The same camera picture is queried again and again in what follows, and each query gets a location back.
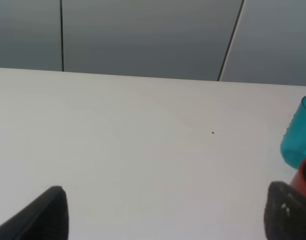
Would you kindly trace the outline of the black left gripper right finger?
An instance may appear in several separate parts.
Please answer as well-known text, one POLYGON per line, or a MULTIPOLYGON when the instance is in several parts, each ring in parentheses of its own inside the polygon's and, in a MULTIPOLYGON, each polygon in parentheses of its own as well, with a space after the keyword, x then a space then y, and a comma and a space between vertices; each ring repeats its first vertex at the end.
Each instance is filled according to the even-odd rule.
POLYGON ((268 240, 306 240, 306 197, 282 181, 271 182, 264 230, 268 240))

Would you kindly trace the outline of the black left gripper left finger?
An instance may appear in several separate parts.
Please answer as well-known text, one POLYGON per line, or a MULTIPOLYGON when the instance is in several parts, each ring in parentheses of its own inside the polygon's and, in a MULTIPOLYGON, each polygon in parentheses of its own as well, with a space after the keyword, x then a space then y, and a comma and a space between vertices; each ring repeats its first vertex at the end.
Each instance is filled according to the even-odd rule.
POLYGON ((69 210, 66 192, 52 186, 0 225, 0 240, 67 240, 69 210))

